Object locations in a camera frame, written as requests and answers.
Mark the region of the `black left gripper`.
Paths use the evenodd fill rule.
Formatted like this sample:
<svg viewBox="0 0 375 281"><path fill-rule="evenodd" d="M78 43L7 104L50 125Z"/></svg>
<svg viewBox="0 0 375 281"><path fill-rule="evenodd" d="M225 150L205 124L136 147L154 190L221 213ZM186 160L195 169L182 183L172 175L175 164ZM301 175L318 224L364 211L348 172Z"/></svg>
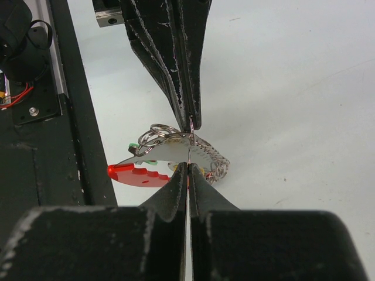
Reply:
<svg viewBox="0 0 375 281"><path fill-rule="evenodd" d="M189 127L175 1L92 0L100 28L125 24L133 52L165 93L181 130Z"/></svg>

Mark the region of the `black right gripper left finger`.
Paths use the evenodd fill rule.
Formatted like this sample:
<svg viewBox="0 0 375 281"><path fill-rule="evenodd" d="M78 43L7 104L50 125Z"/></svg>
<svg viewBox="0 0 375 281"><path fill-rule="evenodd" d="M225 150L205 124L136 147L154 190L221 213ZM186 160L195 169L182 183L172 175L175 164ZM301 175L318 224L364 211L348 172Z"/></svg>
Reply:
<svg viewBox="0 0 375 281"><path fill-rule="evenodd" d="M188 164L139 208L146 212L140 271L145 280L184 280Z"/></svg>

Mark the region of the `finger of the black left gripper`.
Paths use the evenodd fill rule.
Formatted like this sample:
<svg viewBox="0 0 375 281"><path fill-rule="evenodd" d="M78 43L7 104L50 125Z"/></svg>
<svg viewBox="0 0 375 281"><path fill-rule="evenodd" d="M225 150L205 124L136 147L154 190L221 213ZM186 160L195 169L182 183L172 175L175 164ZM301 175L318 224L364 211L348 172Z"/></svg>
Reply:
<svg viewBox="0 0 375 281"><path fill-rule="evenodd" d="M173 4L182 83L179 125L184 131L190 126L198 130L202 125L200 66L210 6L211 1L176 1Z"/></svg>

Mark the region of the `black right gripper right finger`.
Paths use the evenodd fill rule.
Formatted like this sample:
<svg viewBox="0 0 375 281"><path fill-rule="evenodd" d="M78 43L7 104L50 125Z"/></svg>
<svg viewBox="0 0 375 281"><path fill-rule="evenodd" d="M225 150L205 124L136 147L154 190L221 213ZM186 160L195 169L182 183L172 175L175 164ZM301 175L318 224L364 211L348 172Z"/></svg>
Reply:
<svg viewBox="0 0 375 281"><path fill-rule="evenodd" d="M239 208L221 195L194 163L188 165L188 189L193 280L209 280L212 253L211 213L238 211Z"/></svg>

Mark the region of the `keyring bunch with chain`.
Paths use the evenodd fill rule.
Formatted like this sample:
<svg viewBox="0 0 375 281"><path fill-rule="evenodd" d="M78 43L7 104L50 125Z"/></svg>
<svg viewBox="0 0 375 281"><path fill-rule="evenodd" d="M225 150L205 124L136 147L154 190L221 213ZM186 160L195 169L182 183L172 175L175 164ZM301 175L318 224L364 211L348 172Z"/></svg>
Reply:
<svg viewBox="0 0 375 281"><path fill-rule="evenodd" d="M168 168L182 162L195 163L209 183L224 178L229 170L230 161L209 142L197 136L194 129L189 132L164 124L152 124L137 141L138 156L125 159L117 164L125 165L137 160L156 160L167 162Z"/></svg>

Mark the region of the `green capped key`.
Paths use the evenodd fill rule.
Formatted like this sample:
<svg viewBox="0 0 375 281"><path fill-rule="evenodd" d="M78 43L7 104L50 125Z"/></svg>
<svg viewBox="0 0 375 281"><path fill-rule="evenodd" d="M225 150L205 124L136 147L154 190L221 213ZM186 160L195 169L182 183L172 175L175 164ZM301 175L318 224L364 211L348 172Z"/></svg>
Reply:
<svg viewBox="0 0 375 281"><path fill-rule="evenodd" d="M129 146L128 146L128 151L130 153L132 153L134 156L138 156L139 144L137 144L137 143L130 143ZM146 164L149 164L149 165L153 165L153 166L156 166L158 164L158 162L156 160L147 160L147 161L137 160L135 162L136 165L141 165L143 163L146 163Z"/></svg>

